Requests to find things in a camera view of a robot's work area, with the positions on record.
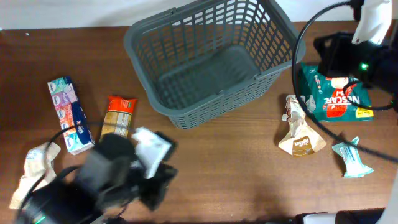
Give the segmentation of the brown snack bag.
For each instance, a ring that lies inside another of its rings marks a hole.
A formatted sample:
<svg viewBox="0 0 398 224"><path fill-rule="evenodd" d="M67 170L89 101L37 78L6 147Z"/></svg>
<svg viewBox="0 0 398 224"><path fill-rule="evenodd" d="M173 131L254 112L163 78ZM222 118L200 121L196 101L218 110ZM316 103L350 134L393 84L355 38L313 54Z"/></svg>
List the brown snack bag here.
<svg viewBox="0 0 398 224"><path fill-rule="evenodd" d="M286 113L282 121L288 122L289 131L278 147L294 157L314 154L326 146L326 141L305 120L305 112L295 95L286 96Z"/></svg>

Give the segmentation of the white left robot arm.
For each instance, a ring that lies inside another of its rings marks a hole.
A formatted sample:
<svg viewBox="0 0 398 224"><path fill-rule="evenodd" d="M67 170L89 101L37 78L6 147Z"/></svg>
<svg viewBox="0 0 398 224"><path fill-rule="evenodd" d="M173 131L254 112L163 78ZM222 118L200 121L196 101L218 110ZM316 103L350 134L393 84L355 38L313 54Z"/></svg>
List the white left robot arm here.
<svg viewBox="0 0 398 224"><path fill-rule="evenodd" d="M16 223L122 223L120 214L106 218L110 208L123 210L139 200L150 211L164 201L178 171L166 162L177 142L163 133L138 128L137 144L105 134L84 164L68 167L48 185L30 190Z"/></svg>

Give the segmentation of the green Nescafe coffee bag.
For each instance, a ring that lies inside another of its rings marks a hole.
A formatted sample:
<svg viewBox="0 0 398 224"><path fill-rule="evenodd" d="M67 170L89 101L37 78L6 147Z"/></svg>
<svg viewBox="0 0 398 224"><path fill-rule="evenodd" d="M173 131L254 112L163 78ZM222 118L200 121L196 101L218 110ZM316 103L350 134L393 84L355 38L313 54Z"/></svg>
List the green Nescafe coffee bag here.
<svg viewBox="0 0 398 224"><path fill-rule="evenodd" d="M372 121L371 110L358 108L354 103L370 106L367 89L361 82L344 88L355 78L327 78L318 73L318 66L300 64L298 85L307 109L319 121Z"/></svg>

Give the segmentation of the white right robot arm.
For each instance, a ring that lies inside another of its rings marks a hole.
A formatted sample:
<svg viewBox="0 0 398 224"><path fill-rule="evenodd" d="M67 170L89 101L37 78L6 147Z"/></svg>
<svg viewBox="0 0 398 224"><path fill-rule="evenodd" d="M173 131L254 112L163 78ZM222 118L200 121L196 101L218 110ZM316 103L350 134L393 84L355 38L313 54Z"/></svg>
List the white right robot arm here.
<svg viewBox="0 0 398 224"><path fill-rule="evenodd" d="M328 78L352 76L397 94L397 46L383 44L392 22L391 1L348 1L355 33L337 32L314 40L320 55L318 71Z"/></svg>

